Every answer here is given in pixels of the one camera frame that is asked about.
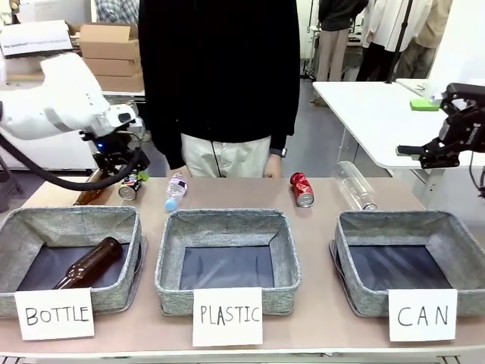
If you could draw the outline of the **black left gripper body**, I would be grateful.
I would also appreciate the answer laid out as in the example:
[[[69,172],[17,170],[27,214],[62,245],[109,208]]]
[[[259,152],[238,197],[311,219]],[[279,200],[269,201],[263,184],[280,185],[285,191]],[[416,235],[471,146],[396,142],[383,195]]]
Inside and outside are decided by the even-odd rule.
[[[103,158],[132,158],[135,149],[131,144],[136,142],[139,147],[139,137],[128,130],[117,130],[114,133],[98,137],[92,141],[97,153]]]

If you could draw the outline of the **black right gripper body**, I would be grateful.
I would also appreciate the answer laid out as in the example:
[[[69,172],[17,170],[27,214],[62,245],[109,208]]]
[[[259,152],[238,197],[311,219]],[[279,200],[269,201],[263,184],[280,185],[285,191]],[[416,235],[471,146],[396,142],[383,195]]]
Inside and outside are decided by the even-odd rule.
[[[439,138],[453,152],[484,152],[484,108],[466,108],[448,116]]]

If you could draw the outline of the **person's left hand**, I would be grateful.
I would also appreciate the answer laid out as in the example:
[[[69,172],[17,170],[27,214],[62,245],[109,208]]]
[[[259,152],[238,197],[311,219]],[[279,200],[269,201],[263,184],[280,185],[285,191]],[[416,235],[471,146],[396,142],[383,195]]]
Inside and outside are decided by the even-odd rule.
[[[264,167],[263,176],[266,178],[282,178],[282,157],[279,155],[270,154],[267,163]]]

